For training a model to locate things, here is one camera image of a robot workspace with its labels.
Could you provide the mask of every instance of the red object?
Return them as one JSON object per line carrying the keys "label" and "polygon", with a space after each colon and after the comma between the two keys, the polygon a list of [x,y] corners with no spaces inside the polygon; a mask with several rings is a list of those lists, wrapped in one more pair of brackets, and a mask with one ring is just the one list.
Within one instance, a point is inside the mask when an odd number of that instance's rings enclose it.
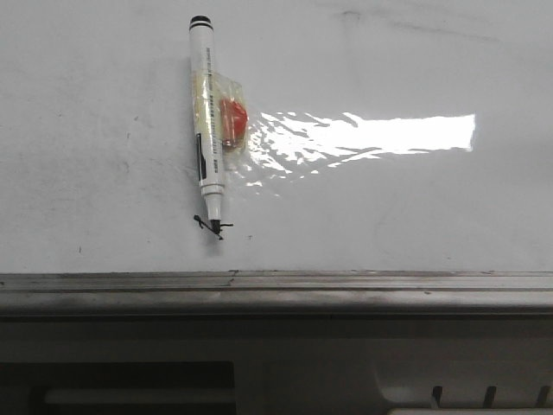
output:
{"label": "red object", "polygon": [[232,99],[222,99],[219,106],[223,124],[223,145],[233,148],[241,147],[248,121],[245,108]]}

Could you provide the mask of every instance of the whiteboard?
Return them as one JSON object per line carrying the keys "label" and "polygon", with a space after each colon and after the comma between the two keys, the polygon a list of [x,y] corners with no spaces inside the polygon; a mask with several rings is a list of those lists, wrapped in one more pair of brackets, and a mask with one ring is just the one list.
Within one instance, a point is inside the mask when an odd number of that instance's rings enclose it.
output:
{"label": "whiteboard", "polygon": [[[547,0],[0,1],[0,272],[553,269]],[[242,83],[193,221],[188,22]]]}

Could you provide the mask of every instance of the whiteboard marker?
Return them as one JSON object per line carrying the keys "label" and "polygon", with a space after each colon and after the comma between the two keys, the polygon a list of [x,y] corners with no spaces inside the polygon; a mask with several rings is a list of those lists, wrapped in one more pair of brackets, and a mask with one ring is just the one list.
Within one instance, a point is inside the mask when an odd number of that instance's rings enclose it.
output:
{"label": "whiteboard marker", "polygon": [[196,16],[190,21],[190,51],[194,134],[198,151],[200,191],[206,200],[207,218],[211,224],[211,230],[219,235],[221,232],[221,203],[225,190],[225,168],[223,166],[221,121],[219,109],[216,107],[219,104],[219,93],[214,78],[216,66],[213,26],[205,16]]}

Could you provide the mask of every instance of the metal ledge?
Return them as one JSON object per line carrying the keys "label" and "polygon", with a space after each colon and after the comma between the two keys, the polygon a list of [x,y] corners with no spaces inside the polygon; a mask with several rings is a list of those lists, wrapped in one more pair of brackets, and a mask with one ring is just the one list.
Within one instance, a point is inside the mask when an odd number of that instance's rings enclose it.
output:
{"label": "metal ledge", "polygon": [[0,316],[553,315],[551,272],[0,274]]}

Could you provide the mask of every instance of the marker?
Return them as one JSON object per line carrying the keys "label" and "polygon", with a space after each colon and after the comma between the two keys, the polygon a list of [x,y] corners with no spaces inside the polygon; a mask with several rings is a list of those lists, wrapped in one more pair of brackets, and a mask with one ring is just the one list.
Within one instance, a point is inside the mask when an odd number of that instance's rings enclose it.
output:
{"label": "marker", "polygon": [[206,200],[211,230],[221,232],[221,203],[225,190],[225,168],[221,140],[221,121],[216,105],[213,26],[205,16],[190,21],[190,60],[192,63],[192,100],[194,133],[198,151],[198,178],[201,195]]}

